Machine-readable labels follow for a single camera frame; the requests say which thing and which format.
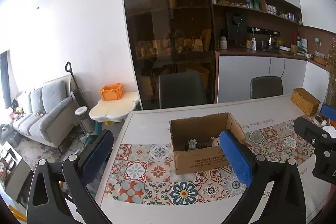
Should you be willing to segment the blue white cat figurine keychain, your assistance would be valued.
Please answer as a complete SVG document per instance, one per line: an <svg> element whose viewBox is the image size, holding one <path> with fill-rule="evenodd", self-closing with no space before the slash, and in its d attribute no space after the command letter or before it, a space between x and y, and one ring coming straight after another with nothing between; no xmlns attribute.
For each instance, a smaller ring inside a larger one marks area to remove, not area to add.
<svg viewBox="0 0 336 224"><path fill-rule="evenodd" d="M188 141L188 150L195 150L198 148L198 143L196 139L190 139Z"/></svg>

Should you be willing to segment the black power adapter with cable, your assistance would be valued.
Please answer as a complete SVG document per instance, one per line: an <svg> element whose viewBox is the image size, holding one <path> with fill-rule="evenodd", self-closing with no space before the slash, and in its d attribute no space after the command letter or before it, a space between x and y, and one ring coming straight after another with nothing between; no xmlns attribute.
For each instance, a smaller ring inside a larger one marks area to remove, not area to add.
<svg viewBox="0 0 336 224"><path fill-rule="evenodd" d="M204 148L209 148L209 147L212 147L211 142L204 142L204 143L197 144L197 149L204 149Z"/></svg>

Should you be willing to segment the dried flower bouquet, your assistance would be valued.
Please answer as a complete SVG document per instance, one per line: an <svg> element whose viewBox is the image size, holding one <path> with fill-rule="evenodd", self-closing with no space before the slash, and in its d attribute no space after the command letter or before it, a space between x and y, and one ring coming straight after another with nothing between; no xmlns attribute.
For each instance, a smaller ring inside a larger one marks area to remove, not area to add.
<svg viewBox="0 0 336 224"><path fill-rule="evenodd" d="M327 65L329 71L329 83L325 98L325 104L335 108L336 101L336 44L335 38L330 44L330 49L327 54Z"/></svg>

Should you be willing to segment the woven yellow tissue box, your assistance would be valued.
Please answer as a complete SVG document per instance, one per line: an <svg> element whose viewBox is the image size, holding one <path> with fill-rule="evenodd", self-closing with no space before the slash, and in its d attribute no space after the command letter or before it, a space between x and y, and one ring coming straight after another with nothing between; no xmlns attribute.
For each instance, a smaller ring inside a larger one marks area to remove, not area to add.
<svg viewBox="0 0 336 224"><path fill-rule="evenodd" d="M317 114L318 107L321 103L304 88L293 89L291 101L309 117Z"/></svg>

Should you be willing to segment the dark chair right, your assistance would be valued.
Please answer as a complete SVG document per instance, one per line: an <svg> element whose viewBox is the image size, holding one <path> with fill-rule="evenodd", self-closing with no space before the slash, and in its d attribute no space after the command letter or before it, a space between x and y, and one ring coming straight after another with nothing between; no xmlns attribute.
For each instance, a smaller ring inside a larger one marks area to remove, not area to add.
<svg viewBox="0 0 336 224"><path fill-rule="evenodd" d="M283 95L282 79L277 76L261 76L251 80L250 99Z"/></svg>

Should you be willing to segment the grey sofa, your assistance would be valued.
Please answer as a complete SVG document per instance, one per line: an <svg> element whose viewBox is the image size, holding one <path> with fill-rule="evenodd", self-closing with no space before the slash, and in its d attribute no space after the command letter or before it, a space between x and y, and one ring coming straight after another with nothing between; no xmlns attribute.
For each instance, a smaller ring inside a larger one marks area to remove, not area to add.
<svg viewBox="0 0 336 224"><path fill-rule="evenodd" d="M16 100L23 113L13 122L15 131L38 143L58 148L78 125L77 104L72 96L74 89L74 80L67 75L19 93Z"/></svg>

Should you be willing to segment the white cylindrical air purifier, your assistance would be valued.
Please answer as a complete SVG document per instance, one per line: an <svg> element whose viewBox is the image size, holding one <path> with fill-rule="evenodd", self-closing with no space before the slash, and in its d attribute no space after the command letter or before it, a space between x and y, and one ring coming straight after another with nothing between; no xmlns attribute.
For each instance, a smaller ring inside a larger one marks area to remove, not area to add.
<svg viewBox="0 0 336 224"><path fill-rule="evenodd" d="M75 115L83 132L88 135L95 131L95 123L89 116L89 110L86 106L79 107L75 110Z"/></svg>

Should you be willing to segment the patterned tile table mat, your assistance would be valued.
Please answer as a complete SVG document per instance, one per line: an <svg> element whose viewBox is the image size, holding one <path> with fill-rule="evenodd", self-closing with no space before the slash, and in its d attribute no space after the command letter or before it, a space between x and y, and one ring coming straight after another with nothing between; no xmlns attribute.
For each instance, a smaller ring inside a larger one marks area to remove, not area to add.
<svg viewBox="0 0 336 224"><path fill-rule="evenodd" d="M301 165L313 147L293 129L293 120L245 134L245 144L269 161L294 159ZM192 205L234 197L246 186L231 166L176 174L170 143L121 144L105 186L103 199L143 205Z"/></svg>

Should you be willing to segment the black stick vacuum cleaner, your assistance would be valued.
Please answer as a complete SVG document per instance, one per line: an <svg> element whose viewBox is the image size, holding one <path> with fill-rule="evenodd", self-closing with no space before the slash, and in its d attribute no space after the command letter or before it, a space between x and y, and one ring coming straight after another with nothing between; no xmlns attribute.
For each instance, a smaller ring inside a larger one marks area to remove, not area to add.
<svg viewBox="0 0 336 224"><path fill-rule="evenodd" d="M72 65L71 63L68 61L65 65L65 70L66 72L70 73L71 74L71 77L73 79L73 82L75 84L75 89L73 90L73 96L75 98L75 100L77 101L78 105L80 107L84 107L86 106L87 108L89 108L89 105L84 97L84 94L82 93L82 90L79 88L78 84L77 84L77 81L74 77L74 74L72 72Z"/></svg>

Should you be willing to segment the cream flower shaped kids table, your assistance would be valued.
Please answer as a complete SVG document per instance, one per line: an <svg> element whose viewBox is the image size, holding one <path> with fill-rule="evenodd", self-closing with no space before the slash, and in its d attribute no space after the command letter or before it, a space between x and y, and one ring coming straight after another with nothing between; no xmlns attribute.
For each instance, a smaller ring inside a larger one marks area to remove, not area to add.
<svg viewBox="0 0 336 224"><path fill-rule="evenodd" d="M90 110L89 116L98 123L118 123L126 119L128 114L136 109L138 102L137 92L126 92L119 100L98 101L97 105Z"/></svg>

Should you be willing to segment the white cabinet with wooden counter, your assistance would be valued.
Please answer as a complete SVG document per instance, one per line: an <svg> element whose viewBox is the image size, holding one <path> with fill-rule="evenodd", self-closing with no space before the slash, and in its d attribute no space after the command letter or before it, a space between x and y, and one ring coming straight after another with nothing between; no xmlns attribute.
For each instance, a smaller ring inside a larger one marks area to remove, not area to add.
<svg viewBox="0 0 336 224"><path fill-rule="evenodd" d="M329 72L313 60L247 49L219 50L216 55L217 103L250 99L251 80L261 76L280 77L285 95L304 88L320 102L325 100Z"/></svg>

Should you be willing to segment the brown cardboard box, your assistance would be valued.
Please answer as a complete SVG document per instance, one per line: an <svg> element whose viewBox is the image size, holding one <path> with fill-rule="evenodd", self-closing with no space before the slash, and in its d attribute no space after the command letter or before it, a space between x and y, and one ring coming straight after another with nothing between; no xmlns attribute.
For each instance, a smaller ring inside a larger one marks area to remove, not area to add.
<svg viewBox="0 0 336 224"><path fill-rule="evenodd" d="M219 137L230 130L245 143L240 124L230 113L170 121L171 144L176 174L187 174L228 165Z"/></svg>

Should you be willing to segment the orange plastic crate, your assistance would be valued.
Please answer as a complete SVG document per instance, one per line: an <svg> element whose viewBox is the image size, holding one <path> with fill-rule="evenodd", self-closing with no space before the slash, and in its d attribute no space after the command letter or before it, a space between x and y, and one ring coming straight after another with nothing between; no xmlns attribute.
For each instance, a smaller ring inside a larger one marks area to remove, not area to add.
<svg viewBox="0 0 336 224"><path fill-rule="evenodd" d="M106 85L100 90L103 101L119 100L124 95L123 84Z"/></svg>

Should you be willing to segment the dark chair near cabinet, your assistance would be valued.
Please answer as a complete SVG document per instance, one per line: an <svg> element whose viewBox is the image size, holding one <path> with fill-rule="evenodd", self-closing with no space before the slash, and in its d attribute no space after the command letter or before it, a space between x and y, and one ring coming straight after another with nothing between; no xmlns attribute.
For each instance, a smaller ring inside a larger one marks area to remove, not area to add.
<svg viewBox="0 0 336 224"><path fill-rule="evenodd" d="M201 74L196 71L159 76L158 88L160 109L207 103Z"/></svg>

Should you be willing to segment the black wall appliance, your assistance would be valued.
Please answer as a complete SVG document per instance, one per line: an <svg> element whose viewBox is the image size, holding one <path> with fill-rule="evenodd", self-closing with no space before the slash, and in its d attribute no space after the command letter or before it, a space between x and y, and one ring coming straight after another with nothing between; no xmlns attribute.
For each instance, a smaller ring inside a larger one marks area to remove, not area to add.
<svg viewBox="0 0 336 224"><path fill-rule="evenodd" d="M244 44L247 37L247 24L238 11L227 12L228 40L231 44Z"/></svg>

